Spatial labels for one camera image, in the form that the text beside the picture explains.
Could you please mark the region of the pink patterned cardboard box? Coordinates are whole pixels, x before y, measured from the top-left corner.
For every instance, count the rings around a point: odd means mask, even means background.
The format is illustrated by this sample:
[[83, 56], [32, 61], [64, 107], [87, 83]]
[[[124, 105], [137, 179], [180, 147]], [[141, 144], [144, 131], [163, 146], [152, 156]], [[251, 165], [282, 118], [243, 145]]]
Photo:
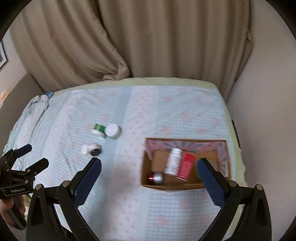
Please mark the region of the pink patterned cardboard box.
[[[181, 153], [173, 162], [177, 173], [167, 174], [165, 169], [173, 149], [179, 149]], [[225, 140], [146, 138], [141, 185], [158, 190], [204, 188], [197, 173], [197, 161], [201, 158], [207, 159], [216, 171], [230, 179], [230, 156]]]

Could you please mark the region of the orange tissue box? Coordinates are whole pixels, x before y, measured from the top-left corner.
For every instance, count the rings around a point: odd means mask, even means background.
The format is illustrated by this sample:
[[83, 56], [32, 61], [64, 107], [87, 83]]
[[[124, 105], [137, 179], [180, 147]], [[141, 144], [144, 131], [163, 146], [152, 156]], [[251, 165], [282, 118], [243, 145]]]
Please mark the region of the orange tissue box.
[[10, 94], [10, 92], [8, 90], [3, 91], [0, 94], [0, 101], [4, 102], [6, 100], [6, 98], [8, 97], [8, 95]]

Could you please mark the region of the beige curtain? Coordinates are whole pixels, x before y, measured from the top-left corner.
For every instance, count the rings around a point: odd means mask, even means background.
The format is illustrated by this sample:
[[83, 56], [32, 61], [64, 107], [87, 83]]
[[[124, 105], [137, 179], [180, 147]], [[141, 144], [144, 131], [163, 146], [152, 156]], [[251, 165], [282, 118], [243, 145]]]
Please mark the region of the beige curtain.
[[178, 77], [227, 99], [251, 52], [249, 22], [250, 1], [32, 1], [10, 32], [46, 91]]

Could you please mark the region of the white round jar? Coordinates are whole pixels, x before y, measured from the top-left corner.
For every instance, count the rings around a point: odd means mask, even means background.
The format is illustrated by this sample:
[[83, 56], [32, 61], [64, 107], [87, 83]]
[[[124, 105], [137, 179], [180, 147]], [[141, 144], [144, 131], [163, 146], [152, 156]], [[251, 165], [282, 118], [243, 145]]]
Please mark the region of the white round jar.
[[121, 134], [121, 128], [115, 123], [110, 123], [105, 128], [105, 134], [112, 140], [117, 139]]

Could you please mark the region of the red lidded silver jar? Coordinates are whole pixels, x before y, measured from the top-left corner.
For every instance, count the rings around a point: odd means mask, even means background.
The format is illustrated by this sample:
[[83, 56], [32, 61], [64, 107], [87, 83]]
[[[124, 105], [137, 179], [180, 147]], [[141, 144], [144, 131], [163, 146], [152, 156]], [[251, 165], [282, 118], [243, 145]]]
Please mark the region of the red lidded silver jar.
[[163, 185], [164, 173], [163, 172], [150, 172], [147, 177], [147, 182], [150, 185]]

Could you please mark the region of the red rectangular box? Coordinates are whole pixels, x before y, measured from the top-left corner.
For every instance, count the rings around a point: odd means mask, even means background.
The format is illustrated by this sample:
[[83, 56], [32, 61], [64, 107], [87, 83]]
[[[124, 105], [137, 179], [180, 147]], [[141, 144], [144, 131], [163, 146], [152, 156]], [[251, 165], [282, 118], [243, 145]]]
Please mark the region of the red rectangular box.
[[179, 173], [177, 175], [178, 179], [188, 181], [194, 161], [195, 161], [194, 155], [188, 154], [188, 153], [184, 154], [184, 157], [182, 159], [182, 162], [179, 168]]

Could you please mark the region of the light blue checkered bedsheet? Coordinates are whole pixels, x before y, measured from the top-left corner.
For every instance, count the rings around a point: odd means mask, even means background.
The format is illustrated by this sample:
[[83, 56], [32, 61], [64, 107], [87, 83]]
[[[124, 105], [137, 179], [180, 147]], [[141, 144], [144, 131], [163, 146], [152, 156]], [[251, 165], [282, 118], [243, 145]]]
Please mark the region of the light blue checkered bedsheet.
[[[92, 133], [95, 123], [115, 123], [117, 139]], [[217, 87], [175, 78], [97, 82], [56, 92], [38, 121], [15, 123], [4, 150], [26, 144], [32, 151], [16, 161], [24, 170], [41, 158], [48, 168], [36, 183], [46, 187], [70, 180], [89, 162], [84, 144], [102, 146], [102, 172], [79, 208], [100, 240], [198, 240], [219, 208], [205, 189], [160, 191], [142, 187], [146, 138], [226, 140], [231, 178], [245, 185], [229, 113]]]

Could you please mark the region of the green labelled white jar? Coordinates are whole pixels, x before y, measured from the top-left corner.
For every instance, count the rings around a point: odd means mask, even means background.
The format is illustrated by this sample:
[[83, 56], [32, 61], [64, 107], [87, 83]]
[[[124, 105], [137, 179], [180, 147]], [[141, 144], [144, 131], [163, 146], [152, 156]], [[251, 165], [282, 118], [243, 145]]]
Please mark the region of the green labelled white jar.
[[99, 136], [100, 138], [106, 138], [105, 128], [106, 126], [100, 123], [95, 123], [92, 128], [92, 133]]

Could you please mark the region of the white cylindrical bottle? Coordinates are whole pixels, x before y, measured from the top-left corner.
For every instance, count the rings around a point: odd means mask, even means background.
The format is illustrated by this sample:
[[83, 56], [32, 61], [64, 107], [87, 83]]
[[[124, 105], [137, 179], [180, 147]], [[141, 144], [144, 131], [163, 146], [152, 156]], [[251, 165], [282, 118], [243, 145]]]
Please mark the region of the white cylindrical bottle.
[[171, 149], [164, 173], [171, 176], [177, 176], [182, 161], [183, 151], [178, 148]]

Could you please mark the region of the framed landscape picture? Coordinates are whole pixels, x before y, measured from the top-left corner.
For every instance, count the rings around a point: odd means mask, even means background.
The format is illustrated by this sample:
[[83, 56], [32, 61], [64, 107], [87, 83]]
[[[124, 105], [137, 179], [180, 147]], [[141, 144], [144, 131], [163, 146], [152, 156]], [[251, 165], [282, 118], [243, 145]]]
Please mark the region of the framed landscape picture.
[[3, 42], [0, 42], [0, 69], [3, 68], [7, 61], [8, 60], [4, 50]]

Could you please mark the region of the black and white L'Oreal jar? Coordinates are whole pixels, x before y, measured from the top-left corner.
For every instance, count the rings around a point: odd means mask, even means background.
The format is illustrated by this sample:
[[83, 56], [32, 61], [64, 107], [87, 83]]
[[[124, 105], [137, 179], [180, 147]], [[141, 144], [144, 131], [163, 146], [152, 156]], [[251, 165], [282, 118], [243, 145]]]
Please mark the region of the black and white L'Oreal jar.
[[102, 147], [97, 143], [90, 144], [88, 146], [88, 152], [93, 157], [99, 156], [102, 153]]

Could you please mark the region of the crumpled light blue cloth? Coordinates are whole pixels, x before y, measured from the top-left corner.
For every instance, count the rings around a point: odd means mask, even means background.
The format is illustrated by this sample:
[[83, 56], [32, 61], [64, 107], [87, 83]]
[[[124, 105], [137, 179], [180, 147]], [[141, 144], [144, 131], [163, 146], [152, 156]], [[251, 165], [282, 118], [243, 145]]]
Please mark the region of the crumpled light blue cloth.
[[53, 95], [53, 92], [46, 92], [31, 99], [23, 111], [25, 120], [38, 121], [48, 108], [49, 101]]

